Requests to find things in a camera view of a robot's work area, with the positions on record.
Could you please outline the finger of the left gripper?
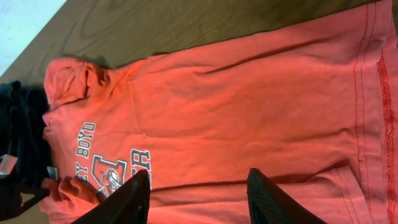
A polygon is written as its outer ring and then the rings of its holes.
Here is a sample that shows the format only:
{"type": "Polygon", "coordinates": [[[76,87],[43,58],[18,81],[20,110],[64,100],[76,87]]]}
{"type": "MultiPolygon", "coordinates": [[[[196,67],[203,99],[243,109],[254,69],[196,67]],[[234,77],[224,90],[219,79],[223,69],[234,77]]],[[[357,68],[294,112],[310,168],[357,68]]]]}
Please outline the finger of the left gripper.
{"type": "Polygon", "coordinates": [[[50,195],[49,189],[37,188],[37,187],[26,187],[18,186],[19,202],[19,214],[22,215],[28,209],[38,204],[45,197],[50,195]]]}

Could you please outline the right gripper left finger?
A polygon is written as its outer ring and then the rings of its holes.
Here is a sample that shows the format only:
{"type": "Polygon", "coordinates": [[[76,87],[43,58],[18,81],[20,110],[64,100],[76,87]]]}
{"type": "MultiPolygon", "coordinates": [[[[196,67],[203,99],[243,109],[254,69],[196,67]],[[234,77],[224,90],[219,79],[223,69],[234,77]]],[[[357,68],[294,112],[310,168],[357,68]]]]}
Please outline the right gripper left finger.
{"type": "Polygon", "coordinates": [[[73,224],[146,224],[149,200],[149,173],[140,170],[73,224]]]}

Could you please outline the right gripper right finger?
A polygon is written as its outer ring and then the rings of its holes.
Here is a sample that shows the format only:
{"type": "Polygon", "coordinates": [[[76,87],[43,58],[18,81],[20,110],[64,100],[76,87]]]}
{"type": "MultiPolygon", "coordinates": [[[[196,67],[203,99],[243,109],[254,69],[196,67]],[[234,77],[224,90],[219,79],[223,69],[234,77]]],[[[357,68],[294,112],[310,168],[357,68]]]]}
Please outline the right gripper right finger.
{"type": "Polygon", "coordinates": [[[325,224],[309,212],[259,169],[252,168],[248,175],[247,196],[252,224],[325,224]]]}

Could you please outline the orange-red soccer t-shirt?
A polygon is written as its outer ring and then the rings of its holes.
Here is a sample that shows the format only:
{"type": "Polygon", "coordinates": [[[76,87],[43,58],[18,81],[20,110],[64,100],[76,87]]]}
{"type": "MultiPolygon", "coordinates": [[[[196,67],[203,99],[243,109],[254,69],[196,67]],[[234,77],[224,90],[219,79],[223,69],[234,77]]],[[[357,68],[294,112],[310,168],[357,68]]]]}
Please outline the orange-red soccer t-shirt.
{"type": "Polygon", "coordinates": [[[327,223],[397,222],[390,0],[115,70],[58,58],[44,87],[51,223],[142,169],[149,223],[248,223],[251,168],[327,223]]]}

